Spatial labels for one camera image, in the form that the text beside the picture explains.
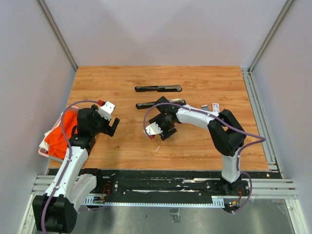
floor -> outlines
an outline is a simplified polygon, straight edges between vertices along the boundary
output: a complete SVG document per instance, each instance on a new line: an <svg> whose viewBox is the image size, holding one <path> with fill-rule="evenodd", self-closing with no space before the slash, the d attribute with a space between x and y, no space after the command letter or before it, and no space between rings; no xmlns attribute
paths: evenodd
<svg viewBox="0 0 312 234"><path fill-rule="evenodd" d="M79 212L72 234L294 234L285 200L250 201L235 215L217 208L106 207Z"/></svg>
<svg viewBox="0 0 312 234"><path fill-rule="evenodd" d="M180 93L136 93L135 86L180 84ZM84 167L105 169L221 170L222 159L208 131L189 124L176 124L177 133L161 141L149 140L143 133L147 110L137 110L136 103L184 98L200 108L212 103L229 109L245 131L258 134L245 83L239 67L142 66L79 67L68 104L82 99L109 100L116 105L113 117L120 124L113 137L98 135ZM157 115L151 111L148 119ZM247 137L245 144L255 141ZM54 160L50 168L57 168ZM261 144L243 151L242 170L267 170Z"/></svg>

red connector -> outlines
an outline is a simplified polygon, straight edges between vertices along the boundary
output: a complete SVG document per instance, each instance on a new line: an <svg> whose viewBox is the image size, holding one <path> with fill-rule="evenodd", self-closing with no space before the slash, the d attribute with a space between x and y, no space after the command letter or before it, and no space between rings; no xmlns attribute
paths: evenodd
<svg viewBox="0 0 312 234"><path fill-rule="evenodd" d="M98 104L99 104L100 106L103 106L103 105L105 104L105 101L103 101L103 100L98 100Z"/></svg>

gray floor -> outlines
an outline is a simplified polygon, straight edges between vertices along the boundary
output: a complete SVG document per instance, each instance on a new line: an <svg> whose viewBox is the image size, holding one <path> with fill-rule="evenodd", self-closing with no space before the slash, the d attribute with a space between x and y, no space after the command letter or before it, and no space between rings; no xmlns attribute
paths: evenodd
<svg viewBox="0 0 312 234"><path fill-rule="evenodd" d="M162 207L106 207L97 212L80 212L72 233L294 234L284 200L249 202L235 215L216 208L181 208L180 223L171 221L169 210Z"/></svg>

orange fabric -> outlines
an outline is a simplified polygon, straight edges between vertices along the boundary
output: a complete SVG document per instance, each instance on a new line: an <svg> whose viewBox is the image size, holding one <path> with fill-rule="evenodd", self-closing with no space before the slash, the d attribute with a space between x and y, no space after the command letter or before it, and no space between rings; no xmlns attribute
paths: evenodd
<svg viewBox="0 0 312 234"><path fill-rule="evenodd" d="M64 129L68 138L71 137L72 129L77 125L77 113L68 110L63 120ZM49 144L48 155L65 158L67 143L62 133L60 125L55 128L44 140Z"/></svg>

wooden table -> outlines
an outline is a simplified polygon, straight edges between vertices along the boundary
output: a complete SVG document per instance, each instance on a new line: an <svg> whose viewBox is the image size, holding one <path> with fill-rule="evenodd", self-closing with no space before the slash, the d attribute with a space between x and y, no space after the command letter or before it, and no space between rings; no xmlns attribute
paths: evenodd
<svg viewBox="0 0 312 234"><path fill-rule="evenodd" d="M136 93L135 86L180 84L180 93ZM196 108L213 102L229 109L245 131L258 134L245 83L239 67L197 66L121 66L79 67L68 104L82 100L109 100L116 105L113 117L120 123L113 137L100 134L84 167L103 169L175 169L221 170L220 153L208 131L189 124L176 124L177 133L170 139L148 139L143 133L147 110L137 110L136 103L184 98ZM90 107L84 103L81 107ZM151 111L148 119L156 116ZM247 137L245 144L255 141ZM51 161L50 168L60 163ZM243 151L242 170L267 170L261 144Z"/></svg>

